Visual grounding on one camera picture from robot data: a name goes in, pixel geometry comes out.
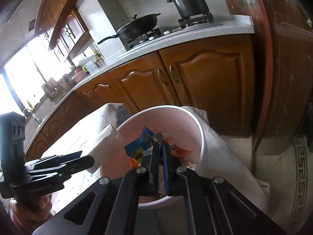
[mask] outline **window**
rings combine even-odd
[[[40,37],[31,40],[27,47],[46,81],[51,77],[59,81],[65,73],[70,72],[71,64],[68,61],[62,64],[53,51],[47,52]]]
[[[47,52],[40,37],[27,43],[4,66],[18,98],[29,109],[27,101],[35,106],[43,97],[42,85],[51,77],[55,81],[59,81],[65,73],[70,72],[70,67],[69,61],[60,63],[53,51]]]
[[[45,83],[30,56],[27,47],[22,48],[4,66],[13,89],[25,107],[26,100],[35,106],[44,95],[41,86]]]
[[[20,115],[24,115],[23,112],[18,107],[18,105],[16,104],[15,100],[13,99],[9,89],[7,88],[7,85],[5,84],[2,74],[0,74],[0,89],[1,89],[0,115],[4,113],[12,112],[12,111]]]

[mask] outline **pan handle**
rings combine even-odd
[[[115,38],[118,38],[118,37],[120,37],[119,33],[116,34],[116,35],[112,35],[112,36],[109,36],[109,37],[106,37],[106,38],[102,39],[101,41],[98,42],[98,44],[101,44],[101,43],[103,43],[104,41],[106,41],[108,39],[115,39]]]

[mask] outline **stainless steel pot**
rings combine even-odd
[[[199,14],[210,12],[205,0],[166,0],[168,3],[173,2],[181,18],[189,18]]]

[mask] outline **pink bowl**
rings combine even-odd
[[[85,71],[79,71],[78,73],[76,73],[73,77],[72,77],[72,80],[75,82],[75,83],[78,83],[80,82],[84,77],[87,76],[87,72]]]

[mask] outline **kitchen counter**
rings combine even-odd
[[[83,86],[87,82],[93,80],[97,76],[114,69],[130,60],[133,60],[137,57],[143,56],[145,54],[151,53],[153,51],[166,48],[172,45],[176,45],[183,42],[188,42],[192,40],[220,36],[220,35],[229,35],[229,34],[243,34],[243,33],[254,33],[253,22],[250,16],[244,15],[233,15],[232,20],[223,21],[220,26],[213,26],[209,28],[203,28],[198,30],[193,30],[185,33],[178,34],[169,34],[168,37],[164,36],[161,40],[153,40],[148,42],[146,45],[142,45],[135,50],[128,51],[124,55],[121,55],[120,58],[116,60],[116,62],[109,64],[105,67],[100,67],[98,70],[86,76],[81,82],[75,85],[71,90],[69,90],[61,100],[55,105],[54,109],[43,119],[42,123],[38,126],[34,136],[29,141],[25,149],[25,153],[28,151],[30,145],[34,141],[35,137],[38,135],[46,121],[51,117],[51,115],[56,111],[56,109],[62,104],[62,102],[71,94],[73,91]]]

